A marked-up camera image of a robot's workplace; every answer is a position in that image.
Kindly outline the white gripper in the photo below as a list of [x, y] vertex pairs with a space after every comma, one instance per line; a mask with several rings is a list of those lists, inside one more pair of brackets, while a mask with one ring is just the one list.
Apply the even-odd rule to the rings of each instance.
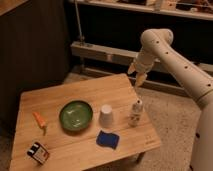
[[148, 73], [152, 69], [154, 62], [154, 55], [145, 50], [141, 50], [134, 59], [134, 63], [130, 64], [127, 74], [132, 74], [136, 70], [136, 87], [140, 87], [144, 83], [147, 78], [146, 73]]

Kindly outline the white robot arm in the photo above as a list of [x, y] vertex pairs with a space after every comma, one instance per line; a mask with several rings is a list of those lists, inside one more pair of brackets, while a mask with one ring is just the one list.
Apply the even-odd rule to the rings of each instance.
[[129, 66], [136, 72], [137, 86], [158, 58], [201, 110], [193, 143], [189, 171], [213, 171], [213, 77], [187, 60], [172, 47], [170, 29], [147, 29], [140, 37], [142, 48]]

